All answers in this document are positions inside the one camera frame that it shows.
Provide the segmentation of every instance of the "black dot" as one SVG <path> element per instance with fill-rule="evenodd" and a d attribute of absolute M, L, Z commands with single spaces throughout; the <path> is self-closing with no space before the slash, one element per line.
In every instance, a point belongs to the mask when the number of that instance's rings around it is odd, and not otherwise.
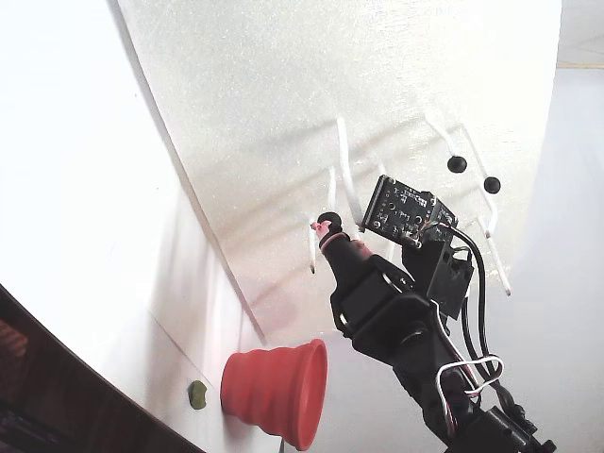
<path fill-rule="evenodd" d="M 484 180 L 484 190 L 488 193 L 498 193 L 501 190 L 501 182 L 494 176 L 489 176 Z"/>
<path fill-rule="evenodd" d="M 468 162 L 462 156 L 453 156 L 446 163 L 446 168 L 452 173 L 463 173 L 468 168 Z"/>

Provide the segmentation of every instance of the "electronic component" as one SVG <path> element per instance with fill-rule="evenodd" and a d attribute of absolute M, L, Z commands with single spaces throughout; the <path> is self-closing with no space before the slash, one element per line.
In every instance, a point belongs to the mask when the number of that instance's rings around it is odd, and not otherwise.
<path fill-rule="evenodd" d="M 377 181 L 362 225 L 395 243 L 409 243 L 427 223 L 440 222 L 456 227 L 458 220 L 441 200 L 430 192 L 415 189 L 382 175 Z M 435 227 L 421 241 L 448 241 L 451 233 Z"/>

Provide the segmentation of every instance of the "black knob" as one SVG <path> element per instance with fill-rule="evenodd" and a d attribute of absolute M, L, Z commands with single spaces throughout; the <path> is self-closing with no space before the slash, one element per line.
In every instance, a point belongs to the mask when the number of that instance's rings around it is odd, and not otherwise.
<path fill-rule="evenodd" d="M 463 173 L 468 168 L 468 162 L 462 156 L 452 156 L 446 163 L 446 168 L 452 173 Z"/>
<path fill-rule="evenodd" d="M 484 190 L 488 193 L 498 193 L 501 190 L 501 182 L 494 176 L 489 176 L 484 180 Z"/>
<path fill-rule="evenodd" d="M 342 226 L 342 218 L 336 214 L 335 212 L 324 212 L 322 213 L 319 218 L 317 219 L 317 222 L 319 224 L 321 224 L 322 222 L 325 222 L 325 220 L 329 220 L 331 222 L 332 225 L 334 225 L 335 227 L 341 227 Z"/>

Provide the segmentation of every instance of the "black wire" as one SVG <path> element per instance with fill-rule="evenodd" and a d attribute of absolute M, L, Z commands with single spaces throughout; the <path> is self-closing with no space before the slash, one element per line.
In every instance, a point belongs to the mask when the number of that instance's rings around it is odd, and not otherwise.
<path fill-rule="evenodd" d="M 478 337 L 480 341 L 480 349 L 482 351 L 482 355 L 486 357 L 490 355 L 489 346 L 487 345 L 485 327 L 486 272 L 484 269 L 484 260 L 482 259 L 480 250 L 478 250 L 478 246 L 472 240 L 472 238 L 470 238 L 463 231 L 456 229 L 454 226 L 441 224 L 440 222 L 431 222 L 426 224 L 426 226 L 422 228 L 422 231 L 433 227 L 443 227 L 448 229 L 453 234 L 453 236 L 461 239 L 464 243 L 466 243 L 470 247 L 470 250 L 474 253 L 474 259 L 476 260 L 478 268 Z M 468 324 L 467 297 L 464 298 L 463 303 L 461 304 L 461 329 L 463 331 L 463 340 L 465 341 L 465 346 L 468 350 L 468 353 L 470 354 L 472 360 L 475 361 L 478 359 L 478 354 L 476 352 L 476 349 L 474 348 L 474 343 L 472 342 L 472 336 L 470 334 L 470 327 Z M 486 363 L 486 370 L 480 363 L 478 363 L 476 367 L 480 375 L 485 380 L 491 379 L 493 376 L 495 376 L 495 373 L 498 373 L 499 371 L 498 369 L 495 370 L 493 365 L 489 362 Z M 504 410 L 505 413 L 510 412 L 510 410 L 514 406 L 512 394 L 510 394 L 510 392 L 501 385 L 499 380 L 493 382 L 492 387 L 497 393 L 501 408 Z"/>

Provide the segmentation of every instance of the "textured white surface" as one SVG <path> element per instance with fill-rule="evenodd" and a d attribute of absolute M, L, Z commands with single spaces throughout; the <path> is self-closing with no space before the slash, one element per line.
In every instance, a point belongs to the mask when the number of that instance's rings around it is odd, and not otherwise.
<path fill-rule="evenodd" d="M 422 120 L 463 119 L 501 179 L 495 238 L 509 269 L 527 211 L 556 61 L 560 2 L 120 0 L 176 149 L 270 340 L 333 329 L 308 216 L 325 209 L 346 121 L 363 207 L 389 174 L 441 196 L 462 223 L 488 208 Z M 351 226 L 342 187 L 337 209 Z M 476 223 L 467 230 L 478 238 Z M 364 238 L 378 253 L 387 244 Z M 484 241 L 491 283 L 498 284 Z"/>
<path fill-rule="evenodd" d="M 0 49 L 2 285 L 194 444 L 277 452 L 277 437 L 222 414 L 228 356 L 260 340 L 180 185 L 107 4 L 2 2 Z M 188 401 L 195 379 L 209 387 L 202 411 Z"/>

